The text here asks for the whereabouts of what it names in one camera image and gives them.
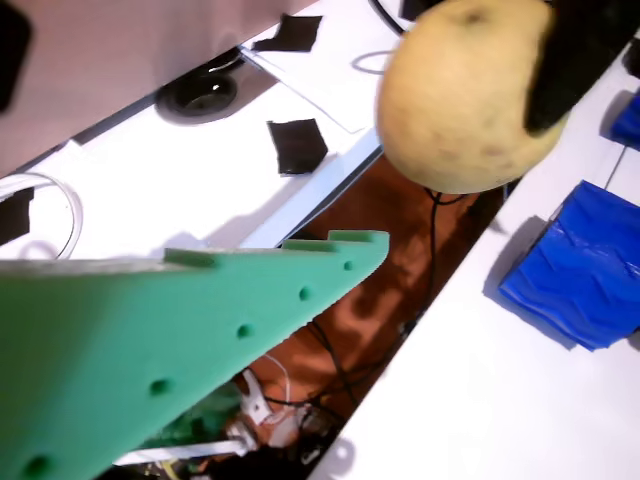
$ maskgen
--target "white surface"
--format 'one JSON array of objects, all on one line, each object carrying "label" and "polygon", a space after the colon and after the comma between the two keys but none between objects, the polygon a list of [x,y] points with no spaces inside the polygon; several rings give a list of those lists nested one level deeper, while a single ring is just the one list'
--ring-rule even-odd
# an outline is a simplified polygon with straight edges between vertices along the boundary
[{"label": "white surface", "polygon": [[[312,175],[280,176],[266,122],[304,118],[317,120],[329,154]],[[166,246],[273,247],[376,148],[370,141],[350,153],[361,138],[278,84],[232,117],[203,125],[170,124],[151,106],[34,170],[64,181],[82,202],[85,224],[72,258],[159,257]],[[0,248],[0,258],[59,251],[71,220],[55,190],[36,191],[32,232]]]},{"label": "white surface", "polygon": [[134,450],[113,462],[114,465],[133,465],[135,463],[162,462],[165,460],[207,457],[211,455],[244,455],[247,446],[240,440],[198,443],[187,447],[146,448]]},{"label": "white surface", "polygon": [[[397,18],[400,0],[381,3]],[[320,0],[298,15],[323,17],[311,54],[255,52],[253,60],[346,131],[371,128],[380,75],[357,70],[354,64],[382,70],[398,36],[382,22],[368,0]],[[405,21],[399,23],[409,26]],[[256,40],[273,37],[276,30],[266,30],[244,46],[250,49]]]},{"label": "white surface", "polygon": [[[547,219],[582,179],[609,182],[622,147],[600,123],[619,91],[638,86],[617,63],[574,109],[311,480],[640,478],[640,352],[626,340],[567,350],[483,293],[532,238],[508,247],[527,219]],[[609,182],[636,203],[639,160],[626,153]]]},{"label": "white surface", "polygon": [[640,152],[626,149],[609,182],[608,190],[640,205]]}]

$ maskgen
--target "white cable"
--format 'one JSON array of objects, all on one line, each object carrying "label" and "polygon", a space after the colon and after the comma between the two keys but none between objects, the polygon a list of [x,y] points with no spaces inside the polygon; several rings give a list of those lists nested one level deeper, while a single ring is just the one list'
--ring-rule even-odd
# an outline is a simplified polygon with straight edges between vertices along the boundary
[{"label": "white cable", "polygon": [[[278,366],[278,368],[280,368],[280,370],[282,370],[282,373],[284,373],[284,378],[285,378],[284,398],[285,398],[285,401],[287,403],[290,402],[291,401],[291,378],[289,377],[289,372],[287,371],[286,368],[284,368],[284,365],[282,365],[282,363],[280,363],[280,361],[278,359],[273,358],[268,353],[265,353],[263,355],[263,357],[271,360],[274,364],[276,364]],[[285,406],[278,413],[275,413],[275,414],[269,416],[264,421],[264,423],[267,423],[269,425],[274,425],[274,424],[280,422],[287,415],[287,413],[289,412],[289,409],[290,409],[289,406]]]},{"label": "white cable", "polygon": [[69,207],[71,208],[71,216],[73,223],[71,225],[71,232],[69,238],[60,250],[60,253],[56,257],[58,260],[66,260],[71,256],[73,250],[76,248],[78,239],[80,238],[80,232],[82,231],[82,224],[84,221],[82,215],[82,204],[77,194],[71,190],[67,185],[62,183],[47,174],[39,172],[24,172],[9,175],[8,177],[0,179],[0,200],[13,195],[25,188],[39,188],[46,186],[47,184],[53,184],[58,187],[64,196],[67,198]]}]

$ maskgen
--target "black cable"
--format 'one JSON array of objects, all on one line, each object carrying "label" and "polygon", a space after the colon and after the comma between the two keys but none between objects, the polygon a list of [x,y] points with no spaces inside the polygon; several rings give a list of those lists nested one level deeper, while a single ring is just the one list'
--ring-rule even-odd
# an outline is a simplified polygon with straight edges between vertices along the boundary
[{"label": "black cable", "polygon": [[339,422],[344,423],[344,417],[342,415],[340,415],[338,412],[332,410],[329,407],[325,407],[320,402],[316,401],[315,397],[310,398],[308,400],[303,400],[300,402],[287,402],[286,400],[280,400],[279,398],[272,398],[266,395],[264,396],[264,399],[267,402],[275,403],[277,405],[286,405],[288,407],[295,407],[295,408],[306,407],[307,405],[310,405],[311,407],[332,416],[334,419],[338,420]]},{"label": "black cable", "polygon": [[466,193],[462,193],[462,194],[458,195],[456,198],[454,198],[453,200],[447,200],[446,202],[443,202],[442,200],[437,200],[436,199],[437,192],[433,193],[428,188],[425,188],[424,191],[427,192],[427,195],[429,195],[429,198],[431,198],[432,201],[438,202],[438,205],[442,205],[442,206],[453,205],[454,203],[459,202],[460,200],[462,200],[463,198],[465,198],[467,196]]},{"label": "black cable", "polygon": [[333,349],[333,347],[331,346],[331,342],[329,341],[329,337],[327,337],[327,334],[325,333],[325,331],[320,327],[320,325],[318,325],[318,323],[313,320],[311,322],[311,326],[315,327],[316,331],[318,332],[318,334],[320,335],[320,337],[322,337],[322,342],[320,342],[322,344],[322,346],[324,346],[324,348],[327,350],[327,352],[329,352],[329,355],[331,356],[331,360],[333,361],[333,365],[336,369],[336,372],[338,373],[338,376],[340,377],[340,380],[342,381],[342,384],[344,385],[344,388],[347,392],[347,395],[349,395],[349,398],[351,399],[351,403],[353,403],[354,407],[358,406],[358,399],[356,398],[355,394],[353,393],[353,389],[351,388],[351,385],[349,384],[349,379],[347,378],[347,374],[345,373],[344,369],[342,368],[342,364],[340,362],[340,359],[338,358],[338,355],[336,354],[336,351]]},{"label": "black cable", "polygon": [[435,200],[431,206],[431,224],[429,225],[429,251],[431,254],[431,263],[429,264],[429,286],[427,287],[426,298],[428,304],[433,300],[431,297],[433,297],[433,292],[436,288],[436,219],[438,215],[438,206],[444,205],[441,203],[441,198],[442,194],[440,192],[436,193]]},{"label": "black cable", "polygon": [[389,12],[387,12],[384,9],[384,7],[380,4],[378,0],[369,0],[369,3],[373,7],[373,9],[376,11],[378,16],[382,19],[382,21],[386,23],[391,30],[393,30],[400,36],[406,33],[406,30],[402,28],[400,24],[396,22],[391,15],[389,15]]}]

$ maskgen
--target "black tape piece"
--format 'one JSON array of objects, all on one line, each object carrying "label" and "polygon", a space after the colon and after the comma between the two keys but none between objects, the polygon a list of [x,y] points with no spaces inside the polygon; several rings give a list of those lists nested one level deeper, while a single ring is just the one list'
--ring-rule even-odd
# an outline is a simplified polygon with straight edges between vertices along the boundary
[{"label": "black tape piece", "polygon": [[313,172],[329,151],[313,119],[267,124],[278,151],[278,171],[283,175]]},{"label": "black tape piece", "polygon": [[292,17],[284,14],[275,37],[253,44],[256,52],[310,52],[316,43],[322,17]]},{"label": "black tape piece", "polygon": [[0,246],[29,233],[29,202],[33,188],[14,193],[0,202]]}]

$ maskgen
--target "white table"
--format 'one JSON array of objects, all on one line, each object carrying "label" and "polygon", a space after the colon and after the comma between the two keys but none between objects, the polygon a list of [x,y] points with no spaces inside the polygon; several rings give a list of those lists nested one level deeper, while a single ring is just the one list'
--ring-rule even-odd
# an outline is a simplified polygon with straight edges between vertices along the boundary
[{"label": "white table", "polygon": [[638,86],[617,62],[576,106],[311,480],[640,478],[639,342],[568,350],[493,299],[539,231],[528,220],[580,180],[640,204],[640,154],[599,134],[614,97]]}]

